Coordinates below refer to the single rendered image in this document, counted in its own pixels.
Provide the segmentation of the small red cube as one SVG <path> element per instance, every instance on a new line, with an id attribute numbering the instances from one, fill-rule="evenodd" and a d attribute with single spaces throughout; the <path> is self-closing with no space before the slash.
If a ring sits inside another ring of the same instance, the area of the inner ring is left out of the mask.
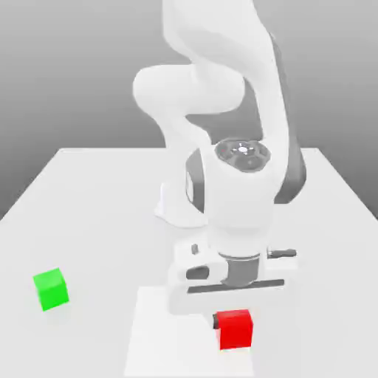
<path id="1" fill-rule="evenodd" d="M 230 350 L 252 345 L 253 321 L 248 309 L 216 312 L 219 316 L 219 348 Z"/>

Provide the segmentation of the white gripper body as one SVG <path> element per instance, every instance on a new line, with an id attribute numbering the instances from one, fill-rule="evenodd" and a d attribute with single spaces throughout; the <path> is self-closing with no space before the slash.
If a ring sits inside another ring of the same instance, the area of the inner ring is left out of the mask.
<path id="1" fill-rule="evenodd" d="M 198 286 L 181 283 L 170 268 L 167 310 L 173 315 L 209 315 L 237 309 L 262 309 L 293 301 L 297 291 L 296 269 L 269 269 L 261 280 L 244 288 L 231 288 L 221 283 Z"/>

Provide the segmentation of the small green cube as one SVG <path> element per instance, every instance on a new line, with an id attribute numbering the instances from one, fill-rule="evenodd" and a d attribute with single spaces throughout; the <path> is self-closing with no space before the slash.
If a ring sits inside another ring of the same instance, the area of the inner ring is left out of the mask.
<path id="1" fill-rule="evenodd" d="M 34 275 L 32 279 L 44 312 L 69 302 L 66 281 L 59 268 Z"/>

